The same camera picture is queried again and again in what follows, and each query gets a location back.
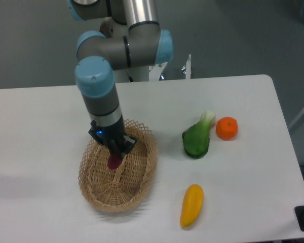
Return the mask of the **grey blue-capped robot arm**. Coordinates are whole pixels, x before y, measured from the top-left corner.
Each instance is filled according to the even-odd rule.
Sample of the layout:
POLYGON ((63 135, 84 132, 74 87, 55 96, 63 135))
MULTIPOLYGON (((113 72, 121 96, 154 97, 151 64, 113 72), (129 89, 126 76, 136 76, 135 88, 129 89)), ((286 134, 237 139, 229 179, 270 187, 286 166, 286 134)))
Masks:
POLYGON ((128 28, 127 35, 116 37, 83 33, 77 41, 74 70, 91 117, 89 134, 113 157, 123 158, 136 139, 125 133, 115 71, 171 61, 172 35, 160 28, 154 1, 68 1, 67 5, 77 20, 110 17, 128 28))

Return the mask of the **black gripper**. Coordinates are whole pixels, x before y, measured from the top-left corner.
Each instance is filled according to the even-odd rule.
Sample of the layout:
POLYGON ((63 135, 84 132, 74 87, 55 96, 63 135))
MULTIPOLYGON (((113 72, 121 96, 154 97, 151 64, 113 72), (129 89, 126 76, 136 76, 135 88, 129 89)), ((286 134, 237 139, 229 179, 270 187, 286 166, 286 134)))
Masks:
POLYGON ((137 143, 137 138, 125 132, 122 115, 110 126, 99 126, 97 121, 92 120, 88 133, 99 145, 108 148, 110 154, 116 154, 120 159, 129 154, 137 143))

